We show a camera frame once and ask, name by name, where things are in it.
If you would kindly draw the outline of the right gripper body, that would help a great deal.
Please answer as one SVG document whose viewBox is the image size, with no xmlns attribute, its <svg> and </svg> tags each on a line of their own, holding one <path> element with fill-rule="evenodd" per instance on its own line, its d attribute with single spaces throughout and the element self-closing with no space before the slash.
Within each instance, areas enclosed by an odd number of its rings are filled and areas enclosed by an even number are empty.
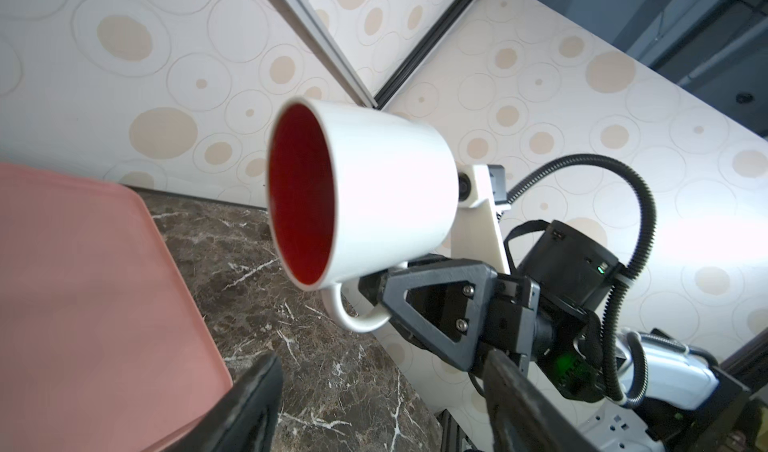
<svg viewBox="0 0 768 452">
<path fill-rule="evenodd" d="M 531 220 L 508 234 L 539 233 L 507 274 L 498 274 L 479 354 L 497 349 L 522 369 L 536 364 L 566 399 L 605 396 L 601 322 L 596 310 L 621 269 L 615 254 L 568 224 Z"/>
</svg>

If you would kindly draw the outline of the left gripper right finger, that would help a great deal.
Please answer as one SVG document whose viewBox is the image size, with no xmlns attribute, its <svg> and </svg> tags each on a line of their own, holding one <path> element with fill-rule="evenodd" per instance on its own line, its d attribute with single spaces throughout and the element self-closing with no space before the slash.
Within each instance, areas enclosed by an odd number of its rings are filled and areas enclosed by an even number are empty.
<svg viewBox="0 0 768 452">
<path fill-rule="evenodd" d="M 495 451 L 595 449 L 503 352 L 487 354 L 483 387 Z"/>
</svg>

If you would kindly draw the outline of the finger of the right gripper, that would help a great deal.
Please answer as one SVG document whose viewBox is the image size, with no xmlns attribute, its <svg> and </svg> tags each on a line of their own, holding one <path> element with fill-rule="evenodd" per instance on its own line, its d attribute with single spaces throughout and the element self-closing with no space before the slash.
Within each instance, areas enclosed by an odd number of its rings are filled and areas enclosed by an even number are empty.
<svg viewBox="0 0 768 452">
<path fill-rule="evenodd" d="M 497 271 L 482 261 L 422 256 L 404 269 L 363 276 L 359 292 L 391 314 L 406 341 L 468 372 L 497 279 Z"/>
</svg>

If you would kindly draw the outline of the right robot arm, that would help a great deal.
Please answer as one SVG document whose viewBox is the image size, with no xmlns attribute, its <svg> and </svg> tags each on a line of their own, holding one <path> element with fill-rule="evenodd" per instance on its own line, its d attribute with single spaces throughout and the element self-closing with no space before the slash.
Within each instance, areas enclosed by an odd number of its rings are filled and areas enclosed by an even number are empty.
<svg viewBox="0 0 768 452">
<path fill-rule="evenodd" d="M 509 451 L 715 451 L 743 448 L 761 420 L 749 384 L 708 352 L 660 330 L 620 331 L 602 348 L 596 308 L 627 283 L 617 257 L 560 221 L 503 273 L 430 254 L 359 282 L 411 344 L 465 372 Z"/>
</svg>

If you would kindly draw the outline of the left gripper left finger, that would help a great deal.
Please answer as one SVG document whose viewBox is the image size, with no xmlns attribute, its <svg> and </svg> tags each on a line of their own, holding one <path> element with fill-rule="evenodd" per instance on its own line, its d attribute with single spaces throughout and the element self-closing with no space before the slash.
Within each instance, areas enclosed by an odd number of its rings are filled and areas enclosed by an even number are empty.
<svg viewBox="0 0 768 452">
<path fill-rule="evenodd" d="M 259 354 L 203 419 L 171 451 L 269 451 L 284 377 L 274 352 Z"/>
</svg>

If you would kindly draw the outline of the white mug red inside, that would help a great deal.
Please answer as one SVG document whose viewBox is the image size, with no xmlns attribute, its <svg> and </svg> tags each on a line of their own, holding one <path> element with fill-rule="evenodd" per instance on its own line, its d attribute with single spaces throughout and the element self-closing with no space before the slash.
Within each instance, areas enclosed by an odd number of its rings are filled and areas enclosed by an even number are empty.
<svg viewBox="0 0 768 452">
<path fill-rule="evenodd" d="M 267 152 L 270 229 L 282 266 L 340 327 L 368 333 L 390 313 L 349 315 L 343 283 L 444 242 L 458 208 L 453 153 L 432 126 L 371 108 L 292 98 Z"/>
</svg>

